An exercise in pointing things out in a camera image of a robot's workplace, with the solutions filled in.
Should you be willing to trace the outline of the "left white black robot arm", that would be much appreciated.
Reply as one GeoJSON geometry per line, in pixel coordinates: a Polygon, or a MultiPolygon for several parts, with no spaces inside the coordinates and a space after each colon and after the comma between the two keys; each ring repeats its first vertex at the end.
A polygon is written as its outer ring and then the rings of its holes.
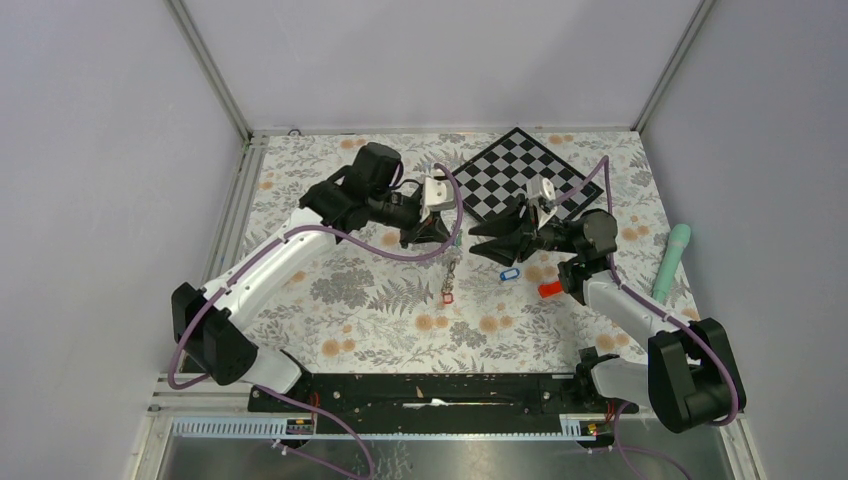
{"type": "Polygon", "coordinates": [[[310,187],[282,226],[252,253],[199,288],[184,283],[175,289],[171,303],[177,349],[172,360],[187,356],[202,373],[180,382],[176,365],[171,365],[169,386],[183,390],[206,379],[220,386],[244,382],[272,390],[272,398],[285,410],[304,407],[311,388],[301,377],[304,367],[281,350],[255,344],[247,330],[295,273],[340,243],[400,262],[424,262],[444,253],[460,234],[463,218],[458,216],[448,230],[440,214],[461,211],[463,198],[450,169],[440,163],[434,167],[439,175],[417,181],[413,194],[404,195],[399,191],[400,154],[369,142],[352,164],[310,187]],[[398,229],[402,246],[439,246],[418,255],[381,250],[352,235],[369,223],[398,229]]]}

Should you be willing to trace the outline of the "large grey metal keyring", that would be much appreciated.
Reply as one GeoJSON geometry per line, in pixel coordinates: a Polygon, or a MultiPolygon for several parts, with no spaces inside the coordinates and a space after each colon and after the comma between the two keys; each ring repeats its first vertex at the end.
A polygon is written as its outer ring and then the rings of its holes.
{"type": "Polygon", "coordinates": [[[441,295],[443,293],[452,293],[456,277],[456,269],[462,258],[462,233],[459,233],[455,238],[452,246],[446,251],[448,256],[447,270],[444,281],[441,287],[441,295]]]}

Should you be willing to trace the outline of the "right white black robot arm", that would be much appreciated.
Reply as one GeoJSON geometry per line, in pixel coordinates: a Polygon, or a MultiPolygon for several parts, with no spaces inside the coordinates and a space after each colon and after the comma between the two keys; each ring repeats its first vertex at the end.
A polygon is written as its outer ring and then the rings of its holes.
{"type": "Polygon", "coordinates": [[[650,408],[668,430],[725,426],[746,405],[744,386],[727,332],[706,318],[684,322],[658,301],[626,284],[614,264],[618,226],[602,209],[575,220],[543,220],[521,197],[507,210],[470,229],[482,241],[470,248],[506,267],[538,251],[570,254],[558,264],[558,282],[545,287],[608,317],[646,352],[644,364],[616,354],[582,355],[573,386],[575,402],[597,412],[612,399],[650,408]]]}

